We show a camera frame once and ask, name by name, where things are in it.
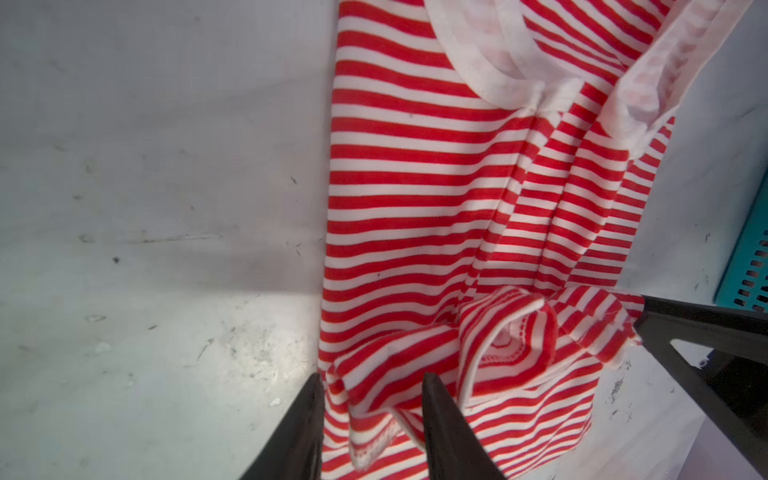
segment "stain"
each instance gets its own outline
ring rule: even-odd
[[[747,115],[751,114],[757,109],[757,107],[747,108],[743,113],[740,113],[736,119],[741,120],[742,118],[746,117]]]
[[[196,362],[199,362],[199,361],[200,361],[200,357],[201,357],[201,356],[203,356],[203,354],[205,353],[205,350],[206,350],[206,349],[207,349],[209,346],[211,346],[211,345],[213,345],[213,344],[214,344],[214,339],[208,339],[208,340],[206,341],[205,345],[203,345],[203,349],[200,351],[200,355],[198,355],[198,356],[197,356],[197,360],[195,360],[195,361],[196,361]]]
[[[48,64],[52,66],[55,70],[58,70],[60,73],[67,73],[67,69],[62,67],[56,60],[48,60]]]
[[[88,175],[93,175],[94,170],[96,170],[96,160],[89,157],[83,160],[83,168],[85,169],[85,173]]]
[[[142,230],[142,236],[146,234],[146,230]],[[221,234],[201,234],[201,235],[194,235],[192,233],[187,233],[185,235],[174,235],[172,237],[164,237],[164,238],[145,238],[144,240],[139,240],[138,242],[129,242],[132,244],[139,244],[139,243],[163,243],[163,242],[184,242],[188,240],[219,240],[221,238],[224,238],[224,235]]]
[[[94,353],[96,355],[101,355],[102,353],[109,352],[110,350],[112,350],[111,343],[105,342],[103,340],[97,343],[96,346],[94,347]]]
[[[621,390],[621,384],[624,383],[624,379],[619,379],[614,384],[614,389],[611,390],[611,404],[613,405],[616,402],[616,394],[619,393],[619,390]]]

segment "red stripe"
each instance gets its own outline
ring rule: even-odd
[[[575,28],[571,27],[565,20],[563,20],[560,17],[560,15],[555,13],[554,10],[544,7],[542,4],[538,2],[538,0],[522,0],[522,3],[528,8],[530,8],[533,12],[535,12],[540,17],[546,20],[549,20],[550,22],[560,27],[565,33],[570,35],[573,39],[580,41],[582,44],[587,45],[589,48],[592,48],[594,51],[598,51],[602,53],[606,57],[616,58],[615,54],[609,52],[608,50],[605,50],[600,45],[590,40],[586,35],[582,34]]]
[[[444,128],[417,127],[362,118],[335,117],[331,120],[331,131],[358,131],[393,137],[423,138],[434,141],[449,141],[460,144],[484,144],[504,131],[527,131],[534,127],[533,118],[512,118],[491,131],[456,131]]]
[[[370,78],[384,81],[417,91],[431,91],[438,94],[453,95],[462,98],[477,98],[478,96],[465,84],[452,81],[435,80],[433,78],[416,77],[397,71],[389,70],[378,65],[354,60],[339,60],[336,62],[336,76],[351,76]]]
[[[438,118],[452,118],[463,121],[500,121],[508,118],[513,112],[493,109],[475,110],[471,108],[445,107],[422,101],[410,101],[391,95],[372,91],[348,90],[336,88],[333,90],[332,103],[364,105],[374,108],[402,111],[405,113],[427,115]]]
[[[603,25],[597,20],[589,16],[586,12],[576,6],[571,0],[556,0],[560,5],[568,10],[578,21],[584,26],[592,30],[598,37],[602,38],[605,43],[609,44],[616,52],[621,53],[625,57],[629,57],[632,60],[637,60],[641,53],[634,48],[626,45],[621,40],[613,36]]]
[[[336,48],[342,47],[360,47],[408,63],[452,70],[451,62],[443,53],[415,50],[361,31],[340,31],[336,39]]]
[[[435,38],[435,32],[429,22],[419,22],[410,18],[403,18],[393,15],[381,8],[374,7],[363,2],[341,2],[339,3],[339,18],[360,17],[373,20],[392,28],[400,30],[410,35],[417,35],[424,38]]]
[[[614,25],[619,27],[620,30],[622,30],[627,35],[630,35],[635,40],[644,43],[646,45],[650,45],[651,42],[654,40],[654,36],[651,34],[648,34],[642,30],[640,30],[638,27],[632,25],[630,22],[627,22],[624,18],[622,18],[618,13],[616,13],[611,7],[606,5],[602,0],[589,0],[589,2],[595,7],[595,9],[603,14],[605,18],[613,22]]]

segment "neckline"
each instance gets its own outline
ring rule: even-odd
[[[495,0],[504,46],[520,78],[500,71],[470,37],[460,0],[424,0],[453,68],[480,98],[505,110],[566,111],[584,80],[553,63],[525,26],[519,0]]]

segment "white surface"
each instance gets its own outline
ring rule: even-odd
[[[709,419],[699,430],[678,480],[763,480]]]
[[[0,5],[0,478],[235,479],[253,460],[315,368],[335,17]],[[692,89],[625,286],[711,299],[768,158],[766,18],[757,2]],[[674,478],[701,413],[630,361],[584,444],[529,478]]]

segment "debris speck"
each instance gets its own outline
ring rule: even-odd
[[[103,341],[103,340],[101,342],[97,343],[96,347],[94,347],[94,353],[96,355],[99,355],[101,353],[109,352],[110,350],[112,350],[112,345],[110,343],[108,343],[108,342]]]
[[[621,389],[621,384],[624,383],[624,379],[619,379],[614,384],[614,389],[611,390],[611,404],[616,402],[616,394],[619,393],[619,390]]]
[[[146,230],[142,230],[141,236],[144,237],[145,235],[146,235]],[[188,233],[186,235],[174,235],[172,237],[165,237],[165,238],[144,238],[143,240],[139,240],[138,242],[130,242],[130,243],[162,243],[162,242],[182,242],[187,240],[219,240],[223,237],[224,235],[221,235],[221,234],[193,235],[192,233]]]
[[[205,349],[213,344],[214,344],[214,339],[208,339],[205,345],[203,345],[203,349],[200,351],[200,355],[197,356],[197,360],[200,360],[200,357],[203,356],[203,353],[205,353]]]
[[[93,158],[86,158],[83,162],[85,173],[88,175],[92,175],[94,173],[94,169],[96,168],[96,160]]]

